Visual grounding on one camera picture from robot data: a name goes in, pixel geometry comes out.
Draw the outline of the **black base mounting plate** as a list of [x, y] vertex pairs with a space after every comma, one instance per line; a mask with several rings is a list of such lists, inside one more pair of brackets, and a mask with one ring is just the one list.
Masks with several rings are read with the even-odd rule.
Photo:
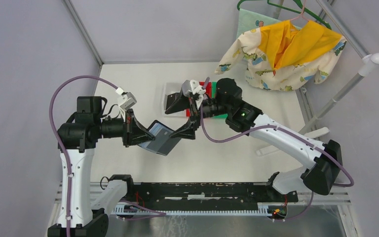
[[298, 202], [298, 194], [280, 194], [265, 183], [134, 183], [124, 200], [157, 211], [251, 211], [258, 204]]

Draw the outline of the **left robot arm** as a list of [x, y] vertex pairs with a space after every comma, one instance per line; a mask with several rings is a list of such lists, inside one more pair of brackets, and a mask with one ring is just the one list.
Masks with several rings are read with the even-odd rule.
[[98, 140], [121, 138], [125, 147], [155, 140], [132, 109], [125, 118], [103, 117], [106, 101], [101, 96], [78, 97], [76, 112], [56, 131], [64, 177], [60, 212], [47, 230], [49, 237], [104, 237], [117, 203], [135, 196], [131, 176], [120, 175], [109, 179], [94, 201], [90, 199], [91, 165]]

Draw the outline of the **green plastic bin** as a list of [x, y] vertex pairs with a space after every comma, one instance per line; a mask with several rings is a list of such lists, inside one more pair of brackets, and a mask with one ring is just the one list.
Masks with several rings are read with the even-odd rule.
[[213, 100], [213, 104], [217, 107], [215, 110], [214, 115], [212, 118], [214, 119], [226, 119], [227, 118], [227, 113], [226, 110], [221, 107], [220, 104], [216, 101], [216, 89], [217, 89], [217, 83], [214, 81], [211, 83], [211, 98]]

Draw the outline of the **white clothes rack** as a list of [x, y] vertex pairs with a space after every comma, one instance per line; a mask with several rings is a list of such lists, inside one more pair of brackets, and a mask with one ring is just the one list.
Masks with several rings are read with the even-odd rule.
[[299, 91], [262, 91], [251, 100], [292, 129], [309, 121], [303, 103], [315, 114], [333, 103], [316, 126], [329, 128], [347, 160], [379, 160], [379, 0], [309, 0], [307, 7], [322, 8], [348, 41], [328, 80], [308, 83], [305, 99]]

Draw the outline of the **red plastic bin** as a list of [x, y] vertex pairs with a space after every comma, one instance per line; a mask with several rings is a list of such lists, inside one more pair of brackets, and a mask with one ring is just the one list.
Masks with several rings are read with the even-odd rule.
[[207, 81], [186, 80], [182, 85], [182, 92], [188, 102], [192, 101], [190, 105], [194, 105], [199, 109], [203, 99], [212, 98], [213, 84], [207, 78]]

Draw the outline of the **pink clothes hanger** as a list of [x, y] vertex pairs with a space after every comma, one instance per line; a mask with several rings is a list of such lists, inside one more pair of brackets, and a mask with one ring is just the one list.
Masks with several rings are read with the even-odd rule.
[[308, 19], [308, 18], [305, 16], [305, 10], [306, 10], [306, 3], [307, 3], [307, 0], [304, 0], [303, 2], [300, 1], [300, 3], [301, 3], [301, 11], [300, 11], [300, 13], [298, 14], [298, 16], [296, 16], [295, 18], [290, 19], [290, 22], [291, 22], [291, 23], [293, 23], [294, 21], [299, 20], [299, 19], [303, 19], [303, 20], [305, 20], [305, 21], [307, 21], [307, 22], [310, 21], [310, 19]]

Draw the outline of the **light green towel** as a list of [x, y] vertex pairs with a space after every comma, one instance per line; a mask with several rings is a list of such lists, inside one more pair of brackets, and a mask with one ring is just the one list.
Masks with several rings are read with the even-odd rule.
[[298, 28], [289, 20], [276, 19], [241, 9], [237, 38], [220, 60], [227, 70], [242, 59], [248, 69], [279, 70], [294, 64], [304, 64], [300, 40], [305, 38], [306, 27]]

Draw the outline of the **yellow cream children's jacket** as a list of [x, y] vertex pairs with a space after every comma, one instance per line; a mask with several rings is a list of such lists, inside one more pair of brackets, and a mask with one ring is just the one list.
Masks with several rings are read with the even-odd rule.
[[282, 21], [243, 32], [219, 61], [215, 74], [247, 61], [245, 80], [264, 90], [294, 91], [307, 82], [323, 83], [331, 74], [347, 39], [315, 22], [296, 28]]

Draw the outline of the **dark grey credit card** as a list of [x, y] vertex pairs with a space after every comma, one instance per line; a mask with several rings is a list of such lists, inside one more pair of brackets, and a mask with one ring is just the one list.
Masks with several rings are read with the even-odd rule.
[[150, 132], [155, 136], [155, 140], [151, 141], [147, 148], [159, 155], [167, 156], [181, 140], [170, 138], [173, 131], [165, 127], [152, 128]]

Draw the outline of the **white plastic bin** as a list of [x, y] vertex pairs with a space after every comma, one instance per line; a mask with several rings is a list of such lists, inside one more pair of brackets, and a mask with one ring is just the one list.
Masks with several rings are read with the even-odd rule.
[[167, 100], [170, 98], [170, 95], [179, 93], [181, 90], [182, 84], [179, 82], [166, 82], [163, 85], [163, 92], [161, 97], [161, 114], [164, 117], [170, 118], [186, 118], [186, 111], [180, 111], [172, 114], [166, 114]]

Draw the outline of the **green clothes hanger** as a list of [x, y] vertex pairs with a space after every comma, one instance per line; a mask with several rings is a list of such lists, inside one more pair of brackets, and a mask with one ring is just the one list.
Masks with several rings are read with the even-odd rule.
[[305, 7], [305, 4], [302, 3], [301, 0], [294, 0], [293, 2], [299, 8], [299, 10], [292, 9], [292, 8], [284, 6], [283, 5], [283, 3], [284, 3], [283, 0], [281, 0], [280, 3], [273, 3], [270, 0], [267, 0], [266, 4], [270, 5], [272, 7], [275, 7], [277, 12], [280, 11], [280, 10], [285, 10], [285, 11], [288, 11], [288, 12], [292, 12], [292, 13], [296, 13], [296, 14], [301, 14], [301, 12], [303, 11], [303, 13], [306, 13], [307, 15], [311, 16], [317, 23], [320, 23], [321, 25], [325, 26], [326, 28], [328, 28], [330, 30], [332, 29], [331, 25], [328, 22], [325, 21], [324, 17], [321, 14], [316, 14], [312, 10], [308, 9], [307, 7]]

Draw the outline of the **black leather card holder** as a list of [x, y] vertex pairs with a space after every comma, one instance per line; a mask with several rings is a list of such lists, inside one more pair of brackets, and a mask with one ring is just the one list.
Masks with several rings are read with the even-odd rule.
[[181, 140], [181, 138], [170, 138], [174, 130], [158, 120], [153, 121], [148, 131], [155, 136], [155, 140], [141, 143], [138, 146], [158, 155], [167, 156]]

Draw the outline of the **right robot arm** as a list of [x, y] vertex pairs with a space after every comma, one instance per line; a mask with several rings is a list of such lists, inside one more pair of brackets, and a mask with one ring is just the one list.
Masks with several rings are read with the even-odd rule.
[[181, 90], [166, 96], [165, 113], [189, 110], [187, 122], [170, 138], [195, 139], [195, 132], [205, 118], [226, 115], [226, 124], [238, 134], [265, 141], [296, 159], [302, 166], [288, 172], [276, 172], [268, 180], [265, 195], [279, 201], [293, 191], [310, 190], [328, 195], [343, 169], [341, 147], [334, 140], [323, 143], [299, 134], [271, 119], [259, 108], [242, 99], [243, 90], [234, 79], [222, 78], [216, 83], [216, 96], [210, 98], [204, 86], [187, 80]]

